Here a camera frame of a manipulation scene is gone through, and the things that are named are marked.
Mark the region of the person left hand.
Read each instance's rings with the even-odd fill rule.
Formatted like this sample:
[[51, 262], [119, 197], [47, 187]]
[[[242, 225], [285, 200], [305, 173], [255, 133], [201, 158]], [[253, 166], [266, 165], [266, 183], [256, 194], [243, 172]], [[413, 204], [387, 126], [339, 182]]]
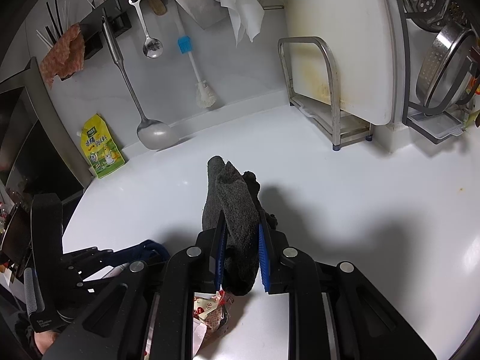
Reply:
[[33, 344], [35, 350], [44, 355], [46, 351], [55, 343], [59, 333], [57, 331], [43, 331], [43, 332], [34, 332], [33, 333]]

